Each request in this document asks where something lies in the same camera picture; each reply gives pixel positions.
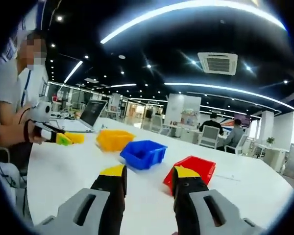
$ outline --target yellow plastic bin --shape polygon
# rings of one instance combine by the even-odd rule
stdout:
[[[122,151],[135,135],[127,131],[102,130],[96,140],[103,151]]]

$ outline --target red plastic bin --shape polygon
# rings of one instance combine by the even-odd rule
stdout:
[[[184,168],[188,168],[197,172],[200,175],[203,182],[206,185],[208,185],[215,171],[216,163],[202,159],[202,158],[198,158],[195,156],[188,156],[187,158],[175,163],[174,166],[182,166]],[[163,180],[163,183],[170,188],[171,195],[172,195],[172,174],[173,174],[173,168]]]

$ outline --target laptop screen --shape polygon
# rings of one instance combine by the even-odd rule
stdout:
[[[80,116],[80,119],[88,125],[93,126],[106,104],[107,101],[104,100],[90,100]]]

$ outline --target ceiling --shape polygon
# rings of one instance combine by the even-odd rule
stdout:
[[[259,95],[294,107],[294,98],[287,98],[294,93],[294,1],[287,1],[287,5],[278,0],[272,0],[270,5],[262,5],[259,0],[231,1],[253,8],[257,8],[254,2],[258,2],[259,8],[280,19],[286,30],[233,7],[180,7],[141,21],[104,44],[101,40],[125,23],[183,1],[96,2],[63,0],[58,5],[56,0],[47,1],[44,17],[49,18],[48,22],[55,11],[48,29],[46,61],[49,78],[54,82],[63,83],[82,61],[66,82],[68,85],[80,84],[104,94],[118,92],[137,100],[155,99],[163,105],[166,102],[161,101],[166,101],[171,93],[200,96],[201,104],[208,106],[201,110],[219,110],[229,116],[234,113],[224,110],[251,115],[264,110],[276,114],[292,111]],[[236,54],[235,75],[205,73],[198,52]],[[87,83],[86,78],[96,83]],[[110,88],[121,84],[136,86]]]

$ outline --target air conditioning vent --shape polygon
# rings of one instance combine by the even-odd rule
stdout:
[[[229,53],[199,52],[201,67],[206,73],[235,75],[238,56]]]

